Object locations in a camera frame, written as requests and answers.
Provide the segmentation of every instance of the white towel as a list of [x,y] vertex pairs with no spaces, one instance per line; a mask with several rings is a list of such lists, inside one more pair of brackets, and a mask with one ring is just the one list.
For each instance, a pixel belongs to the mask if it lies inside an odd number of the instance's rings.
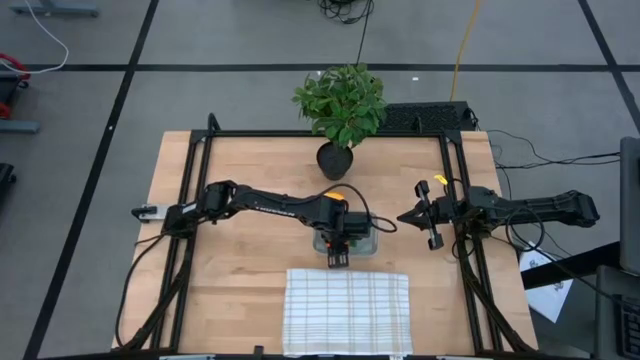
[[283,324],[285,356],[410,355],[409,277],[287,270]]

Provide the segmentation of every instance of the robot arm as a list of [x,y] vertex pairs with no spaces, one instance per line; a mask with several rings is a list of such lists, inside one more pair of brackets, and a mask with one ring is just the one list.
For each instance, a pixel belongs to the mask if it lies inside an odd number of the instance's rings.
[[591,227],[600,219],[593,199],[575,190],[548,198],[507,200],[493,190],[471,186],[469,198],[457,203],[453,203],[449,196],[429,202],[429,185],[424,180],[418,182],[415,191],[420,201],[397,219],[420,230],[428,229],[431,233],[431,250],[444,245],[436,224],[453,223],[456,231],[478,234],[482,239],[489,237],[496,227],[505,224],[559,221],[566,225]]
[[243,210],[296,218],[319,231],[327,245],[329,268],[349,266],[349,242],[368,237],[371,229],[370,215],[349,212],[349,204],[338,194],[296,198],[222,181],[207,185],[195,202],[169,207],[162,231],[188,234],[200,222],[215,224]]

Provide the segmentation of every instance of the gray floor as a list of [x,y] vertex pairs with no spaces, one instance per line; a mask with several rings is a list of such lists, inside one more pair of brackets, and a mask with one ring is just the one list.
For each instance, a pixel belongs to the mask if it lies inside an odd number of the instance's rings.
[[[126,64],[149,1],[97,3],[102,10],[97,19],[52,17],[43,24],[68,44],[72,64]],[[605,64],[577,1],[484,3],[464,63]],[[640,3],[589,3],[616,60],[640,63],[640,23],[634,15]],[[465,0],[376,0],[362,59],[451,64],[472,7]],[[160,0],[140,62],[354,61],[363,25],[328,21],[315,1]],[[63,55],[56,46],[32,19],[0,6],[0,51],[26,63],[51,64]],[[448,99],[449,72],[377,74],[389,102]],[[19,176],[0,216],[0,288],[5,289],[0,294],[0,348],[6,358],[24,352],[122,76],[34,76],[15,117],[40,121],[41,133],[0,135],[0,162],[14,164]],[[146,199],[162,133],[203,127],[211,111],[225,129],[306,129],[289,100],[305,76],[295,71],[135,74],[40,356],[109,349],[139,229],[129,210]],[[640,94],[640,74],[624,76]],[[615,151],[621,137],[638,135],[609,73],[463,72],[457,99],[469,102],[483,129],[525,136],[552,158]],[[500,134],[491,138],[502,147],[502,154],[496,149],[502,163],[534,160],[526,143]],[[514,170],[509,176],[514,197],[571,189],[593,196],[602,215],[596,227],[548,227],[567,251],[579,253],[617,240],[616,164]],[[535,236],[533,229],[530,235]],[[544,247],[560,252],[551,242]]]

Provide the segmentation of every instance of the white cable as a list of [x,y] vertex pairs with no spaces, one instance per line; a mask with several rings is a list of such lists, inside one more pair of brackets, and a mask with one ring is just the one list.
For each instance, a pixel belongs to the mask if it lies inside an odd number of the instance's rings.
[[58,69],[62,68],[67,63],[67,59],[69,58],[69,49],[67,48],[67,46],[62,41],[58,40],[57,37],[53,36],[53,34],[51,34],[49,32],[49,30],[47,30],[47,28],[45,28],[42,24],[40,24],[40,21],[38,21],[38,18],[36,17],[36,14],[33,12],[33,9],[31,8],[31,4],[29,4],[29,1],[28,0],[24,0],[24,2],[25,2],[25,4],[27,4],[27,7],[29,8],[29,12],[31,12],[31,16],[33,16],[33,20],[36,21],[38,26],[40,26],[40,28],[42,30],[44,30],[44,32],[46,32],[47,35],[49,35],[53,40],[55,40],[58,44],[60,44],[60,46],[62,46],[64,48],[64,51],[66,52],[66,54],[64,55],[64,60],[62,60],[62,63],[60,65],[58,65],[58,66],[54,66],[52,68],[38,70],[38,71],[22,71],[22,70],[15,69],[15,68],[9,66],[9,64],[7,64],[4,59],[0,59],[0,63],[2,65],[4,65],[4,67],[6,67],[7,69],[9,69],[9,70],[11,70],[11,71],[13,71],[15,73],[24,74],[24,75],[44,74],[46,72],[55,71],[55,70],[58,70]]

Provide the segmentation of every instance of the wooden tabletop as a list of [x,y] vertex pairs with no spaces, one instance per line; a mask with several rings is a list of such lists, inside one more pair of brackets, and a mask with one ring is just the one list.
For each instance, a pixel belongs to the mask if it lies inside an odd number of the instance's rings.
[[[174,204],[187,153],[189,133],[167,132],[149,192],[149,203]],[[463,133],[473,185],[500,191],[486,133]],[[208,182],[231,179],[256,189],[292,196],[316,194],[332,183],[316,164],[322,138],[222,137],[213,140]],[[455,150],[450,147],[454,172]],[[191,184],[193,197],[198,157]],[[422,179],[432,185],[431,199],[444,195],[434,176],[443,174],[438,141],[427,138],[369,138],[354,149],[354,163],[342,182],[358,188],[379,216],[395,219],[416,202],[413,187]],[[352,210],[362,204],[343,191]],[[409,276],[414,354],[472,354],[472,342],[459,266],[451,254],[451,225],[440,225],[445,246],[429,251],[427,232],[398,223],[394,234],[379,233],[378,253],[350,259],[350,269],[403,273]],[[144,224],[140,239],[158,234],[159,222]],[[326,256],[311,244],[312,230],[295,219],[245,211],[218,225],[200,226],[180,340],[180,352],[282,353],[282,314],[286,270],[326,269]],[[121,336],[130,339],[158,300],[168,240],[140,262],[129,286]],[[513,249],[485,240],[485,253],[496,304],[513,328],[537,347],[520,271]],[[146,248],[136,248],[137,256]],[[490,348],[485,313],[478,302],[483,340]],[[168,334],[173,308],[163,336]]]

